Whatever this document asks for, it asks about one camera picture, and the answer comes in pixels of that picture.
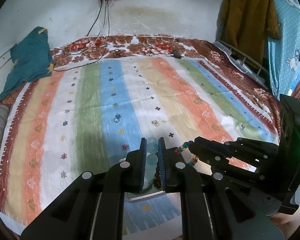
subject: white wall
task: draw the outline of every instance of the white wall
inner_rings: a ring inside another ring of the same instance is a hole
[[[214,42],[221,2],[116,0],[109,13],[110,34],[159,33]],[[48,29],[51,47],[82,38],[98,9],[99,0],[7,0],[0,10],[0,55],[36,26]],[[98,34],[100,25],[95,25],[90,36]]]

